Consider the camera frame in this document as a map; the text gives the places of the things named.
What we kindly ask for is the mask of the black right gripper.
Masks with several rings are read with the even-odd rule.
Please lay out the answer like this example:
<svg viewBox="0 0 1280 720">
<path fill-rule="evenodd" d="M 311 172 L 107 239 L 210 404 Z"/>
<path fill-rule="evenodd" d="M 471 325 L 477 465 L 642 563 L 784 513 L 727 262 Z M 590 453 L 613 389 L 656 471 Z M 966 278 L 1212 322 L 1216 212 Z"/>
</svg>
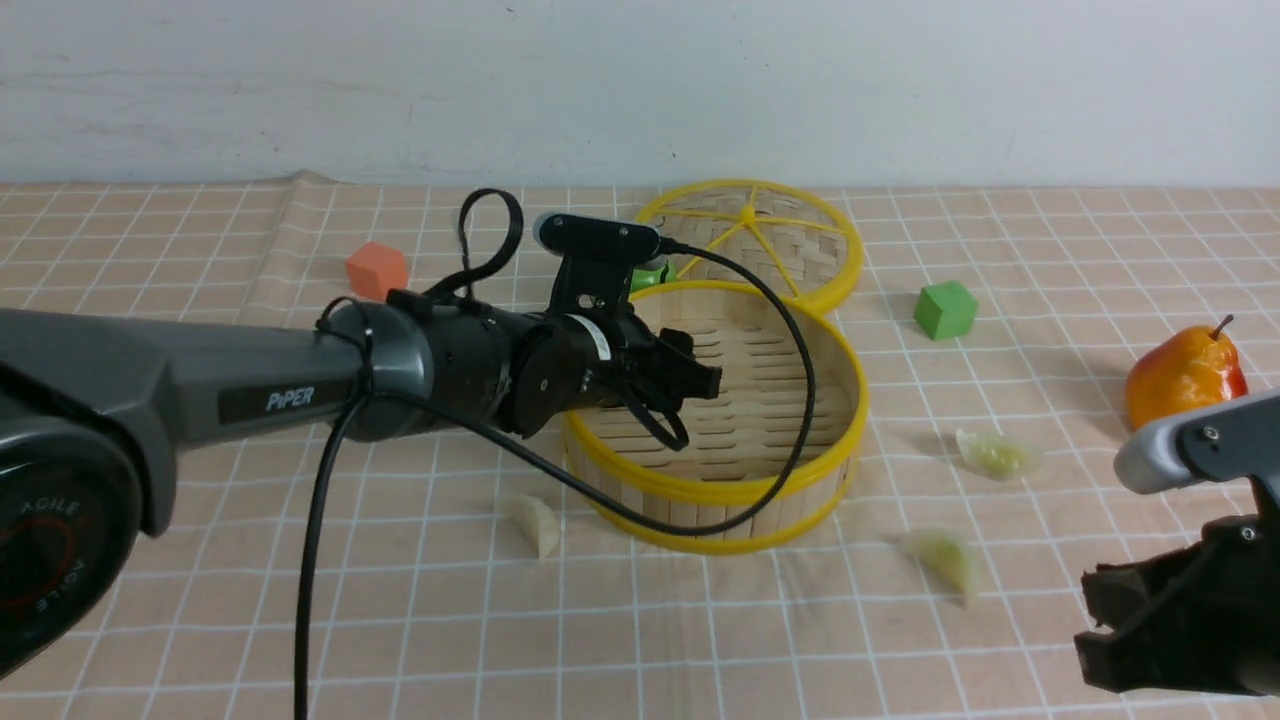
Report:
<svg viewBox="0 0 1280 720">
<path fill-rule="evenodd" d="M 1279 693 L 1277 536 L 1257 516 L 1206 524 L 1199 542 L 1082 577 L 1096 629 L 1075 635 L 1087 685 Z"/>
</svg>

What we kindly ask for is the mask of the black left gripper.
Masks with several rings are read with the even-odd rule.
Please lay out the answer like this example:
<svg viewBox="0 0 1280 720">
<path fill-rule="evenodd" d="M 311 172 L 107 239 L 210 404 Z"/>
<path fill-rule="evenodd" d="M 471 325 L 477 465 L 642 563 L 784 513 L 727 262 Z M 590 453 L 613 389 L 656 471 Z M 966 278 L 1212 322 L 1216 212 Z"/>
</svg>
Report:
<svg viewBox="0 0 1280 720">
<path fill-rule="evenodd" d="M 658 336 L 628 301 L 634 269 L 563 258 L 550 301 L 513 356 L 513 432 L 529 438 L 568 410 L 621 401 L 664 447 L 685 450 L 689 432 L 673 404 L 721 395 L 722 369 L 698 361 L 692 337 Z M 640 369 L 640 386 L 625 374 Z"/>
</svg>

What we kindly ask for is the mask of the grey black robot arm left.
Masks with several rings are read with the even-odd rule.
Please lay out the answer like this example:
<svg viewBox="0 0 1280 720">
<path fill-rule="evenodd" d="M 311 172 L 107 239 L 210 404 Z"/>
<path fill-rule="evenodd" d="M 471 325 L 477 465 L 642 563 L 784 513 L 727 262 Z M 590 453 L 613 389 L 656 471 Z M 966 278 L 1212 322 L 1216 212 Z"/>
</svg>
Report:
<svg viewBox="0 0 1280 720">
<path fill-rule="evenodd" d="M 361 443 L 466 416 L 529 438 L 588 407 L 677 413 L 722 372 L 622 301 L 512 313 L 448 291 L 334 302 L 314 329 L 3 310 L 3 674 L 106 594 L 160 536 L 178 459 L 337 421 Z"/>
</svg>

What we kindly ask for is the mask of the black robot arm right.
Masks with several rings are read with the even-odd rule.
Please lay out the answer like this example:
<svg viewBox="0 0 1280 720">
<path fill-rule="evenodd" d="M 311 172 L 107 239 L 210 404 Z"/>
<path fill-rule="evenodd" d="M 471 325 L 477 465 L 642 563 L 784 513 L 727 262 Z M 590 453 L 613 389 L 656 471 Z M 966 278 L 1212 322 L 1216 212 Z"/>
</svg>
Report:
<svg viewBox="0 0 1280 720">
<path fill-rule="evenodd" d="M 1277 694 L 1277 537 L 1260 518 L 1221 518 L 1184 550 L 1101 564 L 1082 593 L 1096 623 L 1074 638 L 1085 684 Z"/>
</svg>

